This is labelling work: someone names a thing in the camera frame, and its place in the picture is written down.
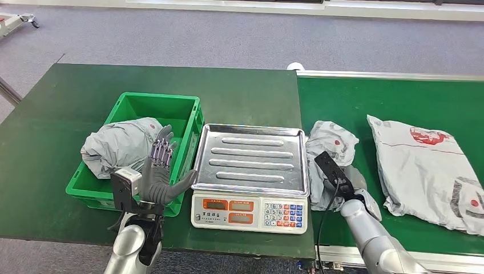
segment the red logo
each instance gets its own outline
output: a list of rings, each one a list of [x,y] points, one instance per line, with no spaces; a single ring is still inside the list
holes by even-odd
[[[442,143],[446,138],[448,138],[447,135],[438,131],[424,130],[423,128],[418,127],[410,128],[410,134],[418,143],[431,145]]]

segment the digital scale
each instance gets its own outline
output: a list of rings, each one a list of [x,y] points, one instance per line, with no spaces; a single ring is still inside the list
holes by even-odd
[[[206,124],[192,185],[194,227],[302,234],[308,226],[305,136],[296,128]]]

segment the package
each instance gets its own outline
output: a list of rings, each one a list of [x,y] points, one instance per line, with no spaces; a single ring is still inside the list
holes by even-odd
[[[358,138],[351,132],[331,121],[316,121],[314,123],[306,142],[312,210],[326,210],[334,194],[334,187],[314,162],[315,157],[326,151],[338,166],[347,167],[353,162],[354,146],[358,141]],[[330,209],[338,211],[342,202],[342,197],[336,197]]]
[[[105,124],[86,138],[82,160],[98,179],[109,179],[123,167],[140,172],[161,129],[154,118]]]
[[[367,116],[378,173],[395,216],[484,236],[484,191],[452,135]]]

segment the orange display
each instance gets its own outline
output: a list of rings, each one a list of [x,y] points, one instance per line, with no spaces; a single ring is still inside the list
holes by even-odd
[[[252,224],[254,216],[247,213],[230,213],[228,215],[229,223]]]
[[[254,202],[249,201],[230,201],[229,209],[231,211],[253,211]]]
[[[204,209],[227,210],[228,202],[226,200],[218,199],[203,199]]]

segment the scale keypad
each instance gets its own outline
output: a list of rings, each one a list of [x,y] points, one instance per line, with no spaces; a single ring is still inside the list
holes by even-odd
[[[271,227],[303,227],[303,206],[296,204],[264,204],[264,225]]]

